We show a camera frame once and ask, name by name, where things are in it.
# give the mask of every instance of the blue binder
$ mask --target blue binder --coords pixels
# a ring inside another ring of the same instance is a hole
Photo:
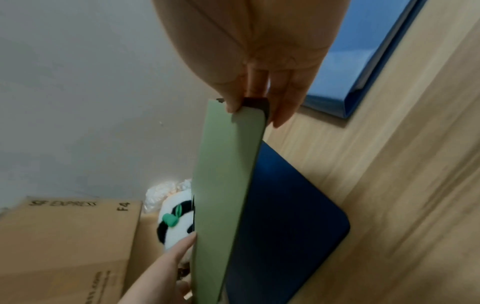
[[[426,0],[351,0],[304,106],[347,118],[377,79]]]
[[[231,253],[230,304],[282,304],[348,234],[347,216],[262,143]]]

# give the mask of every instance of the panda plush toy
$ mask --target panda plush toy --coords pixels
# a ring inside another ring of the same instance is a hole
[[[194,206],[192,190],[177,192],[163,201],[158,216],[156,233],[159,241],[169,250],[178,241],[194,230]],[[192,249],[190,248],[181,259],[180,268],[188,268]]]

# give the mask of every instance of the green panel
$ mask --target green panel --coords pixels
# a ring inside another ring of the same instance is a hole
[[[192,180],[198,233],[191,265],[196,304],[219,300],[265,126],[263,110],[244,106],[228,114],[220,102],[208,102]]]

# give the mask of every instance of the wood grain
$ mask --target wood grain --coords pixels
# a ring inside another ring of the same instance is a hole
[[[268,129],[351,221],[292,303],[480,303],[479,19],[428,1],[350,120]]]

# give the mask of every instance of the white wall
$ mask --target white wall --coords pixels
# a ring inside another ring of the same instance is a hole
[[[191,177],[206,100],[150,0],[2,0],[0,206]]]

